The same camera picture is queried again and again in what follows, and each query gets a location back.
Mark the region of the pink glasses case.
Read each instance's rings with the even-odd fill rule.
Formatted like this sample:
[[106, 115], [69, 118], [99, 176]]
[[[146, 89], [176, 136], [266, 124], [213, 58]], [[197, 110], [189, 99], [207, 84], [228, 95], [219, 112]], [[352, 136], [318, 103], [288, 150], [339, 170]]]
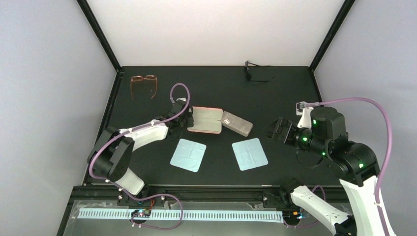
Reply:
[[193, 106], [193, 126], [188, 127], [190, 132], [220, 134], [222, 131], [221, 119], [223, 110], [219, 108]]

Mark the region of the grey glasses case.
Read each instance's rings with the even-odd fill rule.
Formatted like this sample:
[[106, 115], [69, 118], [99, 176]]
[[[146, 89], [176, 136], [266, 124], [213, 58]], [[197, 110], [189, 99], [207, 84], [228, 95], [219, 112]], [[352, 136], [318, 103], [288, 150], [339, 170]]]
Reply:
[[253, 123], [226, 111], [223, 111], [220, 122], [222, 126], [244, 137], [248, 137], [253, 128]]

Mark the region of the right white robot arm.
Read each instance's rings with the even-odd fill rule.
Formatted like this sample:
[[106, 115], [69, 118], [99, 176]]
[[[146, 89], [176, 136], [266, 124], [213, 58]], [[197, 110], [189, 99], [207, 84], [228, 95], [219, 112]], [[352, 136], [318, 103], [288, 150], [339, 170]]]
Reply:
[[382, 173], [376, 154], [369, 146], [349, 140], [345, 118], [336, 109], [306, 107], [299, 122], [278, 118], [267, 127], [266, 136], [319, 155], [320, 163], [339, 178], [352, 213], [336, 209], [295, 179], [280, 188], [282, 205], [306, 210], [335, 236], [394, 235], [381, 192], [376, 189]]

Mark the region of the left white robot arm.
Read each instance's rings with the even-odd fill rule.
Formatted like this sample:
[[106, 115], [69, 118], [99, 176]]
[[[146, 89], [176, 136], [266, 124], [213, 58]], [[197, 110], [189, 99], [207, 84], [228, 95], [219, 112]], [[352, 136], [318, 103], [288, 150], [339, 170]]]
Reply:
[[145, 186], [129, 167], [135, 150], [194, 125], [194, 109], [185, 99], [178, 99], [167, 113], [137, 127], [107, 127], [88, 157], [89, 175], [114, 183], [132, 195]]

